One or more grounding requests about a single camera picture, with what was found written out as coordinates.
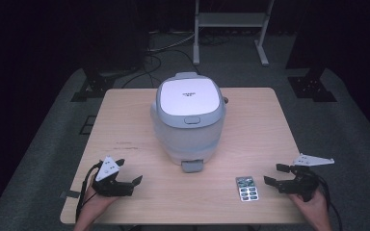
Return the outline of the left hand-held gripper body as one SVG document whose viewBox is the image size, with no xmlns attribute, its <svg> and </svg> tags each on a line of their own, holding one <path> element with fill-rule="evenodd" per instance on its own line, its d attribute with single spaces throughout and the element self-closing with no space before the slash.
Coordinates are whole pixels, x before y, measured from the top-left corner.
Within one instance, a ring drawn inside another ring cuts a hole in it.
<svg viewBox="0 0 370 231">
<path fill-rule="evenodd" d="M 134 191 L 132 182 L 119 182 L 116 180 L 120 167 L 115 166 L 115 160 L 106 156 L 98 172 L 94 175 L 92 188 L 100 195 L 131 196 Z"/>
</svg>

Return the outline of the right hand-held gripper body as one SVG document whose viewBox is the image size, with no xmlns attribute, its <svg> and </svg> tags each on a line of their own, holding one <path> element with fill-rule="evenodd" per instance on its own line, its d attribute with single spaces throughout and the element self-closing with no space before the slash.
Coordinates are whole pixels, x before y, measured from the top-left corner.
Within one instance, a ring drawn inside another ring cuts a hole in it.
<svg viewBox="0 0 370 231">
<path fill-rule="evenodd" d="M 322 186 L 327 201 L 330 201 L 330 192 L 327 182 L 310 168 L 316 166 L 332 165 L 334 159 L 326 159 L 301 153 L 290 166 L 290 172 L 295 175 L 293 180 L 281 180 L 277 182 L 280 193 L 298 194 L 304 202 L 312 198 L 313 193 Z"/>
</svg>

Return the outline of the silver pill blister pack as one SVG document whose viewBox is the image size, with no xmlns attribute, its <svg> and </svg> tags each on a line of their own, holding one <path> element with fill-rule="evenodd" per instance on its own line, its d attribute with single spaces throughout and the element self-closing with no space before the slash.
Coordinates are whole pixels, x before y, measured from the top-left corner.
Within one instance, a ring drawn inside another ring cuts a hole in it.
<svg viewBox="0 0 370 231">
<path fill-rule="evenodd" d="M 236 177 L 235 181 L 240 199 L 243 202 L 256 201 L 259 199 L 257 187 L 251 176 Z"/>
</svg>

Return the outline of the white rice cooker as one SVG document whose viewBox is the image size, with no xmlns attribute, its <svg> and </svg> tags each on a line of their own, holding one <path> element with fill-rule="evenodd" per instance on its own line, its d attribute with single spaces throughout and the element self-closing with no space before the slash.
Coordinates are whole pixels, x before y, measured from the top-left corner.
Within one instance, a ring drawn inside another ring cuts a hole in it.
<svg viewBox="0 0 370 231">
<path fill-rule="evenodd" d="M 177 73 L 157 89 L 150 107 L 155 137 L 183 171 L 203 170 L 215 153 L 226 103 L 217 84 L 195 72 Z"/>
</svg>

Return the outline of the person's left hand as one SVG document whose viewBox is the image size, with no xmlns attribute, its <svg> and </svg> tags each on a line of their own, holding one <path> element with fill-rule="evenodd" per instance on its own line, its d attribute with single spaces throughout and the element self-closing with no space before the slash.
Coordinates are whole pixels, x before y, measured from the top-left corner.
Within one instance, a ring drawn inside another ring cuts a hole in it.
<svg viewBox="0 0 370 231">
<path fill-rule="evenodd" d="M 85 193 L 83 210 L 103 213 L 110 205 L 112 205 L 117 200 L 118 198 L 115 196 L 107 197 L 99 195 L 92 186 L 89 186 Z"/>
</svg>

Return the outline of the person's right hand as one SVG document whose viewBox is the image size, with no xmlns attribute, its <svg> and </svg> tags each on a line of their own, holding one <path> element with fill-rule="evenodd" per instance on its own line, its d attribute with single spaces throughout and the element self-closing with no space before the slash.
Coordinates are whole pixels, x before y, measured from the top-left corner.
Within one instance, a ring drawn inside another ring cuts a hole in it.
<svg viewBox="0 0 370 231">
<path fill-rule="evenodd" d="M 289 194 L 288 197 L 308 222 L 320 223 L 329 220 L 327 200 L 319 190 L 316 190 L 312 198 L 307 202 L 304 202 L 303 198 L 298 194 Z"/>
</svg>

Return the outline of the dark floor socket plate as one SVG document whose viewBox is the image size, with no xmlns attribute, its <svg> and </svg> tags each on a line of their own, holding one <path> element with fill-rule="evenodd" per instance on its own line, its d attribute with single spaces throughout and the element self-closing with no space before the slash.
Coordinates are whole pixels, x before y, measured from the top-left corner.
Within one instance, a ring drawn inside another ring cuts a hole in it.
<svg viewBox="0 0 370 231">
<path fill-rule="evenodd" d="M 95 115 L 88 115 L 86 117 L 86 120 L 83 123 L 81 129 L 80 129 L 79 134 L 80 135 L 89 135 L 92 132 L 92 130 L 93 130 L 93 126 L 95 124 L 95 120 L 96 120 L 96 116 Z"/>
</svg>

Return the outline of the black stand base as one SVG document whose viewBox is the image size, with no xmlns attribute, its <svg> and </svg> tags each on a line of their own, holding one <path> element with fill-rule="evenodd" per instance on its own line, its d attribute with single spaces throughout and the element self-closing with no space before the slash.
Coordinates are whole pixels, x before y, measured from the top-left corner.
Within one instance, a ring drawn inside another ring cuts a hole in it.
<svg viewBox="0 0 370 231">
<path fill-rule="evenodd" d="M 75 92 L 71 102 L 85 102 L 90 98 L 103 98 L 117 79 L 135 73 L 137 67 L 126 70 L 99 70 L 98 68 L 83 68 L 85 81 L 80 90 Z"/>
<path fill-rule="evenodd" d="M 312 67 L 305 76 L 288 77 L 289 84 L 298 98 L 312 99 L 314 102 L 335 102 L 334 95 L 321 82 L 323 66 Z"/>
</svg>

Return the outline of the white metal stand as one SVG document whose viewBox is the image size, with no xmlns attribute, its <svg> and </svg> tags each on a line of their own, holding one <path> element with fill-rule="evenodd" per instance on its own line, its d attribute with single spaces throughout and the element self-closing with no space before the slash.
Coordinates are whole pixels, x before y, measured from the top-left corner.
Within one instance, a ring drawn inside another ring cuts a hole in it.
<svg viewBox="0 0 370 231">
<path fill-rule="evenodd" d="M 199 64 L 199 31 L 202 28 L 259 28 L 260 36 L 254 42 L 260 62 L 268 66 L 267 55 L 263 48 L 264 38 L 270 22 L 273 6 L 276 0 L 268 0 L 264 13 L 201 13 L 199 0 L 195 0 L 193 64 Z"/>
</svg>

